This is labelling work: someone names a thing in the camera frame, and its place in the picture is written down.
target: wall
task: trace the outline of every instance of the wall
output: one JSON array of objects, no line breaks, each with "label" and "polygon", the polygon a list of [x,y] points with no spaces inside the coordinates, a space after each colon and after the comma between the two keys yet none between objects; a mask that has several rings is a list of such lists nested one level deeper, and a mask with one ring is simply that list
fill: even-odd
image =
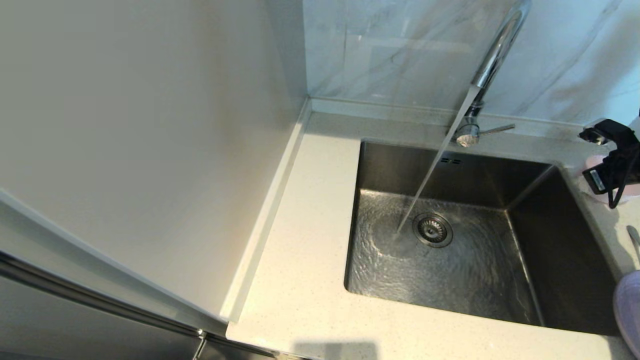
[{"label": "wall", "polygon": [[0,193],[219,313],[306,95],[302,4],[0,3]]},{"label": "wall", "polygon": [[[514,0],[305,1],[309,94],[455,110]],[[485,113],[586,124],[640,107],[640,0],[532,0]]]}]

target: speckled quartz countertop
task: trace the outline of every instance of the speckled quartz countertop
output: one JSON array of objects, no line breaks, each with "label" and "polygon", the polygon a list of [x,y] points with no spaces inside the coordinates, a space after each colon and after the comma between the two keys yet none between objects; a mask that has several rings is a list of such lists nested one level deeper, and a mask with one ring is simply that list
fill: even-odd
[{"label": "speckled quartz countertop", "polygon": [[[445,127],[313,113],[232,340],[319,359],[632,359],[622,339],[503,322],[376,299],[344,287],[360,142],[436,148]],[[568,173],[598,150],[502,133],[471,149],[555,163]],[[609,210],[584,194],[614,276],[638,267],[625,226],[640,200]]]}]

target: chrome faucet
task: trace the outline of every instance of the chrome faucet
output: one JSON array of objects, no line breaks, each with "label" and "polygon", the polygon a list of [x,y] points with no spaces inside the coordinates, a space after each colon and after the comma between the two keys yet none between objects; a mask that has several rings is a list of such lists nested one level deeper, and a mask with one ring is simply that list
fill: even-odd
[{"label": "chrome faucet", "polygon": [[484,60],[480,68],[476,72],[476,76],[471,81],[471,85],[480,88],[480,91],[474,98],[474,102],[469,106],[465,113],[462,125],[456,130],[454,135],[455,141],[464,147],[470,147],[478,143],[480,136],[499,133],[501,131],[513,129],[514,124],[497,127],[495,129],[480,131],[477,123],[477,116],[484,106],[483,97],[489,89],[489,85],[493,81],[498,69],[502,65],[504,58],[507,56],[511,45],[520,31],[527,14],[531,9],[531,0],[518,0],[500,25],[493,44],[484,56]]}]

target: sink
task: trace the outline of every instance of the sink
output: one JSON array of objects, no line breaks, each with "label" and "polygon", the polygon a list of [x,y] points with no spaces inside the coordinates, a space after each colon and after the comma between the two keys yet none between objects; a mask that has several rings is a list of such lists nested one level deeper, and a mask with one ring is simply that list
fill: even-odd
[{"label": "sink", "polygon": [[363,142],[345,287],[352,293],[556,329],[618,335],[615,281],[560,170]]}]

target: faucet spout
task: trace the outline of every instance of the faucet spout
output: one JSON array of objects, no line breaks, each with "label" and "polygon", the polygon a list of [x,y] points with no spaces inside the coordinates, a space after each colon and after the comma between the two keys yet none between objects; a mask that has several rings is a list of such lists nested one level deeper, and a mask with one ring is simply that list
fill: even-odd
[{"label": "faucet spout", "polygon": [[509,53],[509,50],[515,41],[518,32],[520,32],[520,28],[522,27],[524,20],[527,18],[530,9],[531,0],[518,0],[511,7],[509,13],[507,13],[502,21],[500,29],[496,34],[495,39],[493,39],[493,43],[489,48],[489,51],[487,51],[482,64],[471,81],[471,85],[479,87],[480,91],[465,113],[466,124],[461,125],[454,135],[458,144],[468,147],[478,143],[480,130],[477,128],[474,129],[475,131],[470,132],[469,125],[473,124],[475,127],[478,127],[476,118],[484,106],[484,95],[489,89],[489,86],[500,69],[500,66],[502,66],[505,57]]}]

